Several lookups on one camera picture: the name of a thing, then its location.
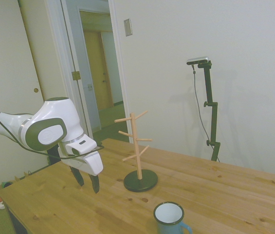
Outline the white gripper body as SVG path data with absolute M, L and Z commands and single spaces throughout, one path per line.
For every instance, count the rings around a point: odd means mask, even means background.
M 96 143 L 60 143 L 58 152 L 65 164 L 97 176 L 103 170 L 103 163 L 96 147 Z

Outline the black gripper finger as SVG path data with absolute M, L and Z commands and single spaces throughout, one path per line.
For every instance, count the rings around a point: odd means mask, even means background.
M 76 179 L 77 183 L 82 187 L 84 185 L 84 179 L 77 168 L 70 166 L 71 172 Z
M 93 191 L 97 194 L 100 190 L 100 182 L 99 182 L 99 177 L 97 175 L 91 175 L 89 174 L 91 183 L 92 183 L 92 188 Z

